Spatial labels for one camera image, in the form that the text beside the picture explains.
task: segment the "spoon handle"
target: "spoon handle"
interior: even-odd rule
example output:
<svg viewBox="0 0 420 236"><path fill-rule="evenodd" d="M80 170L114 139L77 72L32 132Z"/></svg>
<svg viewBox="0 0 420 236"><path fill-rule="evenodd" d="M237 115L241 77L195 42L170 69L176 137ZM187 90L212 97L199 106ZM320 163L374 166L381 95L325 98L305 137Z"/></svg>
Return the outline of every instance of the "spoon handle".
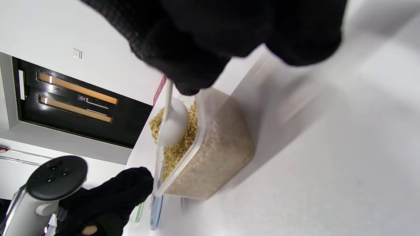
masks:
<svg viewBox="0 0 420 236"><path fill-rule="evenodd" d="M163 110L163 118L162 121L166 121L168 119L169 111L172 109L172 89L173 89L173 82L172 80L168 79L168 88L166 90L166 98L165 98L165 109Z"/></svg>

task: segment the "white countertop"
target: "white countertop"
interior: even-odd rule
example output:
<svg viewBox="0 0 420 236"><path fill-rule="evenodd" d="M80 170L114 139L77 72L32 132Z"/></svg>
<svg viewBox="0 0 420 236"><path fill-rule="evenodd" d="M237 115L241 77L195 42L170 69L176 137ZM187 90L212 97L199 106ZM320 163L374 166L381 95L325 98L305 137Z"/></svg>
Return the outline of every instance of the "white countertop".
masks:
<svg viewBox="0 0 420 236"><path fill-rule="evenodd" d="M253 161L205 202L165 197L157 231L146 207L124 235L418 235L419 9L352 1L347 40L321 65L291 68L262 52L262 69L230 91L257 143ZM145 129L127 166L154 161Z"/></svg>

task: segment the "plastic container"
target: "plastic container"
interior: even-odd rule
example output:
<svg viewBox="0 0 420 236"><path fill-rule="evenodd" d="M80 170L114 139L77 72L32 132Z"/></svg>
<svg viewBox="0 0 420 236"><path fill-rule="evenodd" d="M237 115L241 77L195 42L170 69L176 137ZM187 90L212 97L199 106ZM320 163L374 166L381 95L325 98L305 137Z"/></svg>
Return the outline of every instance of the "plastic container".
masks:
<svg viewBox="0 0 420 236"><path fill-rule="evenodd" d="M168 178L158 186L163 148L158 148L155 196L163 194L206 200L253 158L255 146L236 101L219 90L202 90L196 97L197 136Z"/></svg>

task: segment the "white wall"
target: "white wall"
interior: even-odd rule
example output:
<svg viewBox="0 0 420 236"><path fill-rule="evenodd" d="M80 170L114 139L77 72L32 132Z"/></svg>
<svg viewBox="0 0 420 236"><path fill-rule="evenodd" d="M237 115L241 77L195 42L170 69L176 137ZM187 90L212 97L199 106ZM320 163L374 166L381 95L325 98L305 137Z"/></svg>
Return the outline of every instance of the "white wall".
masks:
<svg viewBox="0 0 420 236"><path fill-rule="evenodd" d="M83 51L81 60L71 56L72 48ZM0 52L147 104L162 78L78 0L2 0Z"/></svg>
<svg viewBox="0 0 420 236"><path fill-rule="evenodd" d="M0 128L9 129L18 124L12 58L0 52Z"/></svg>
<svg viewBox="0 0 420 236"><path fill-rule="evenodd" d="M58 152L51 149L36 147L33 145L14 142L7 139L0 138L0 143L5 144L17 150L24 150L26 152L35 153L49 157L59 157L69 155L68 153ZM22 153L8 151L2 156L12 157L15 159L26 160L36 163L45 163L48 161L46 158L35 157ZM84 184L85 188L96 187L108 179L116 176L120 171L125 169L125 165L106 162L88 157L82 157L88 164L87 181ZM11 199L17 189L24 185L28 177L36 169L36 166L24 165L20 163L12 163L6 160L0 160L0 198Z"/></svg>

